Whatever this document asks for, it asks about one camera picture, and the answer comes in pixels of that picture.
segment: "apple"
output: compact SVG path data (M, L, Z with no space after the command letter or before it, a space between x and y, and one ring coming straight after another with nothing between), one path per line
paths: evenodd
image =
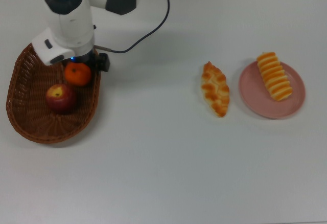
M66 114L76 106L76 93L73 87L61 83L51 86L45 95L46 104L57 114Z

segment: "wicker basket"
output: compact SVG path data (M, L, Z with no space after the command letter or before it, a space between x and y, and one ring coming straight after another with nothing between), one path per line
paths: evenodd
M45 102L45 93L56 83L66 83L65 63L45 66L29 44L18 57L7 96L7 114L14 129L37 143L67 140L83 130L98 104L101 73L93 71L86 87L75 87L78 104L72 113L57 115Z

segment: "white table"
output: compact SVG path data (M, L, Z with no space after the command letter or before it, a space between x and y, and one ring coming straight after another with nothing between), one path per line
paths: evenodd
M46 224L327 221L327 0L171 0L163 28L110 54L89 126L52 146L12 128L5 102L15 60L45 27L42 0L0 0L0 222ZM166 0L125 16L93 9L96 44L129 47ZM242 69L275 51L302 76L292 118L241 101ZM211 61L226 75L225 118L203 101Z

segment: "pink plate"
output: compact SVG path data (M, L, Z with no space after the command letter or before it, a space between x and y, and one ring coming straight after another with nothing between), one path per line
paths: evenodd
M306 89L299 74L282 63L293 93L285 100L275 101L270 97L256 62L248 65L239 80L239 90L244 103L255 113L272 119L281 119L295 114L303 105Z

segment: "bread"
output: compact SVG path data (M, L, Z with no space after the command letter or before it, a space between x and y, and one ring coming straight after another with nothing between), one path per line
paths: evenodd
M203 67L201 90L210 108L218 117L224 117L229 105L229 87L225 75L210 61Z
M263 53L256 60L270 96L276 101L287 99L293 89L276 54L274 52Z

